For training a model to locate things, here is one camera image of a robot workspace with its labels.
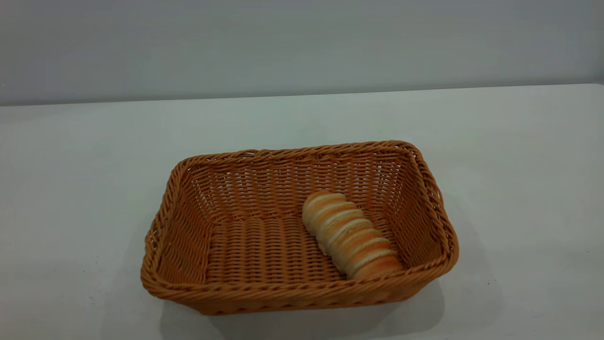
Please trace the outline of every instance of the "bread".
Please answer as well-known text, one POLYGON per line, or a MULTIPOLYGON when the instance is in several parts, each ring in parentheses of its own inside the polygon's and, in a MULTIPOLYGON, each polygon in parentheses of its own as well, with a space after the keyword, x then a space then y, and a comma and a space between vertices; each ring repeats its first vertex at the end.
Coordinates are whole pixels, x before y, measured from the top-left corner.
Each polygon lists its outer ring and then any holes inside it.
POLYGON ((342 194, 321 190, 309 195, 302 207, 302 222, 323 254, 349 280, 403 269, 390 242, 342 194))

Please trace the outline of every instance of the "wall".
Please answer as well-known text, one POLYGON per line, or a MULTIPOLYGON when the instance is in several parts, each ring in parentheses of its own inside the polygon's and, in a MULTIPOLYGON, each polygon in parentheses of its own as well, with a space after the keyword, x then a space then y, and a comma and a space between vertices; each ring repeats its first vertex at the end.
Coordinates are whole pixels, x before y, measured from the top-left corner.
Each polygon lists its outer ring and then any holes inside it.
POLYGON ((8 0, 0 104, 591 82, 603 0, 8 0))

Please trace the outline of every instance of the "table surface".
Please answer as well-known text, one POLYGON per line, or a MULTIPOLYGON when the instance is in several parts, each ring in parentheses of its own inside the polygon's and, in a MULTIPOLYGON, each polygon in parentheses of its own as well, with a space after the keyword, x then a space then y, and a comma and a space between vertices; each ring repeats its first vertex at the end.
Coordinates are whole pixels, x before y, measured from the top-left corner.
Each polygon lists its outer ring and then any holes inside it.
POLYGON ((602 339, 604 86, 0 108, 6 339, 602 339), (423 153, 458 233, 403 303, 202 316, 150 296, 144 236, 198 154, 367 140, 423 153))

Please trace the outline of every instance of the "orange wicker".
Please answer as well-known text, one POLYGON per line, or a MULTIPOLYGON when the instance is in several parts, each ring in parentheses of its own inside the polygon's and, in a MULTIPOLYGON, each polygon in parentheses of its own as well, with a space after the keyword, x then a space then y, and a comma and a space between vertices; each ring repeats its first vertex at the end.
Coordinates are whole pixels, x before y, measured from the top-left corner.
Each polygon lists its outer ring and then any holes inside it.
POLYGON ((143 286, 207 315, 405 300, 448 272, 455 232, 421 153, 398 141, 185 159, 147 234, 143 286), (363 209, 404 271, 345 280, 302 224, 319 189, 363 209))

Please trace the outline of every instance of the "basket rim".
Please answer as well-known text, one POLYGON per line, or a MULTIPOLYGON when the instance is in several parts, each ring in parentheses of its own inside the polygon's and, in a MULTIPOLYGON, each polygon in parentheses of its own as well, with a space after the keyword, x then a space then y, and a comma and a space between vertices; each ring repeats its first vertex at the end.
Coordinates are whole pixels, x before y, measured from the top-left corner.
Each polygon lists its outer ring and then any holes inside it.
POLYGON ((322 296, 337 297, 350 293, 367 293, 376 289, 389 289, 406 284, 427 283, 448 272, 457 262, 459 246, 457 236, 443 206, 442 194, 436 185, 427 164, 424 162, 420 151, 412 144, 398 140, 383 142, 345 143, 338 145, 324 145, 310 148, 278 149, 278 150, 254 150, 247 149, 237 152, 226 152, 221 154, 199 155, 187 158, 172 170, 170 180, 167 183, 160 209, 145 238, 145 256, 141 268, 141 281, 144 288, 153 296, 173 301, 204 301, 212 300, 249 300, 254 299, 260 292, 271 291, 274 299, 279 298, 304 298, 312 299, 322 296), (175 198, 179 195, 179 184, 182 176, 192 164, 204 165, 212 162, 216 164, 231 164, 239 162, 250 162, 251 160, 277 160, 287 159, 289 154, 300 152, 307 155, 329 155, 342 152, 364 152, 378 151, 384 146, 400 148, 402 152, 409 152, 411 160, 417 167, 417 173, 421 176, 424 185, 420 187, 421 196, 426 204, 431 204, 434 210, 430 210, 432 224, 437 228, 441 238, 443 255, 431 262, 421 264, 378 278, 366 278, 360 280, 341 281, 310 281, 307 283, 208 283, 208 284, 174 284, 159 276, 157 268, 162 254, 164 237, 157 237, 155 231, 163 227, 159 221, 170 223, 170 208, 175 198))

